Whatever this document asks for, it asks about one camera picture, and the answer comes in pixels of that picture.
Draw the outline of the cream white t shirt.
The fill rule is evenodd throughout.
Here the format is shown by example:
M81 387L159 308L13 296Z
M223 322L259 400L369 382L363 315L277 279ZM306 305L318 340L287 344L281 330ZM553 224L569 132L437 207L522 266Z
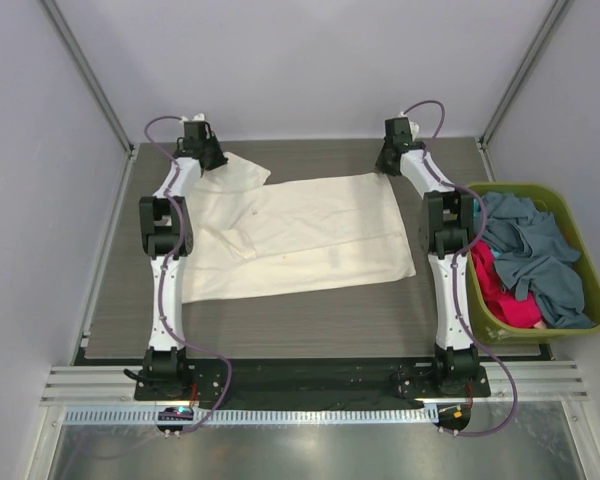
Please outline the cream white t shirt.
M271 184L235 154L186 198L194 246L182 300L244 299L413 277L388 178L377 173Z

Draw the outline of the olive green plastic bin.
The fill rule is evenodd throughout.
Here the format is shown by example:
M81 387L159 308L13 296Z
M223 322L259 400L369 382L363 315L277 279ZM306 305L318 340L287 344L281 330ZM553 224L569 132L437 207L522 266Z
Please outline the olive green plastic bin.
M600 282L581 232L565 199L554 190L533 183L478 182L471 184L470 188L479 197L474 203L474 220L475 230L481 237L487 223L482 196L488 192L512 193L518 197L529 198L538 210L554 215L556 224L567 243L581 253L581 258L574 264L573 269L582 280L585 296L584 313L595 323L595 326L589 329L546 328L544 330L520 329L502 323L491 314L483 301L470 253L466 286L469 321L476 337L491 345L542 344L558 338L588 335L600 331Z

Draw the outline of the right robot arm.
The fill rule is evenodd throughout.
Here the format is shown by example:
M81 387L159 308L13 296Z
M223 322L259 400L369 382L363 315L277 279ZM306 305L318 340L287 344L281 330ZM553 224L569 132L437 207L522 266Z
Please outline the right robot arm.
M466 248L474 239L474 198L442 174L404 114L385 121L376 168L409 180L422 200L419 236L433 276L437 312L429 377L442 395L467 395L479 373L466 292Z

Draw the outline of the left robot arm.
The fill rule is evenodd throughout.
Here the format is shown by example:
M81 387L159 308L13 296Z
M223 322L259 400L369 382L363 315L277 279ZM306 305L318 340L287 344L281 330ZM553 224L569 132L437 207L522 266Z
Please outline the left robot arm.
M150 259L153 313L150 339L136 380L138 400L180 400L194 386L183 330L183 281L193 252L194 232L187 196L203 176L227 164L220 143L203 114L189 119L164 115L149 121L144 134L163 120L176 120L183 134L176 149L162 152L169 171L156 191L139 200L141 242Z

